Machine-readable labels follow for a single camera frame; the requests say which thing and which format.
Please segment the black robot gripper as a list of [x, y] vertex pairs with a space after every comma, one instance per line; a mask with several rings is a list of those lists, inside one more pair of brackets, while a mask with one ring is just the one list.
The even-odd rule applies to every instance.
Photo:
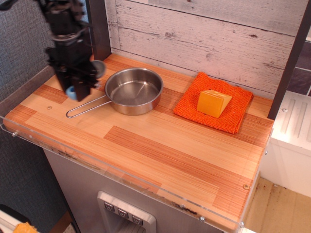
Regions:
[[78, 71], [90, 63], [92, 46], [87, 33], [53, 36], [54, 47], [46, 48], [48, 63], [54, 69], [64, 92], [74, 87], [78, 101], [90, 94], [92, 85], [88, 78], [77, 78]]

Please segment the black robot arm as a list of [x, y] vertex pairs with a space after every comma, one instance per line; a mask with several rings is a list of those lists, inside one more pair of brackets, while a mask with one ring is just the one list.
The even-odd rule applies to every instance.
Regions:
[[50, 28], [54, 47], [46, 48], [48, 63], [53, 68], [62, 90], [76, 101], [82, 101], [98, 86], [105, 66], [91, 61], [89, 24], [78, 0], [39, 0], [39, 8]]

